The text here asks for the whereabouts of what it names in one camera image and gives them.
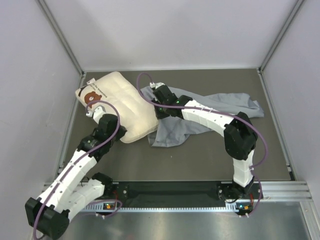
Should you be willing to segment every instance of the white panel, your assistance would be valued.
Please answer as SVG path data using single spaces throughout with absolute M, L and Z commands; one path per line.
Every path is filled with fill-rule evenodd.
M 47 0 L 83 69 L 259 67 L 296 0 Z
M 0 239 L 26 239 L 25 213 L 53 177 L 80 76 L 34 0 L 0 3 Z
M 298 176 L 320 212 L 320 1 L 308 0 L 264 71 Z

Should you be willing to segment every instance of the gray towel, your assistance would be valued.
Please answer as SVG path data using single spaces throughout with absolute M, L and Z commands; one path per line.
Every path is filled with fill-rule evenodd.
M 186 95 L 198 103 L 221 112 L 237 114 L 246 113 L 249 118 L 262 118 L 264 111 L 257 101 L 252 101 L 246 93 L 218 93 L 208 96 L 201 96 L 179 88 L 169 87 L 179 98 Z M 152 100 L 155 96 L 149 86 L 141 89 L 144 96 Z M 159 126 L 156 132 L 148 135 L 149 144 L 153 147 L 174 147 L 183 144 L 189 135 L 209 132 L 211 129 L 188 120 L 178 117 L 167 117 L 159 120 Z

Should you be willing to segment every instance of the beige pillow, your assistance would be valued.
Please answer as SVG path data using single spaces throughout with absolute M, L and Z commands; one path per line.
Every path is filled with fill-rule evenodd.
M 127 130 L 121 141 L 128 144 L 137 141 L 157 130 L 158 120 L 154 107 L 143 100 L 137 89 L 119 72 L 115 71 L 75 91 L 77 99 L 86 106 L 93 100 L 103 100 L 112 105 L 120 114 L 120 123 Z M 115 114 L 104 103 L 95 103 L 90 108 L 102 105 L 106 113 Z

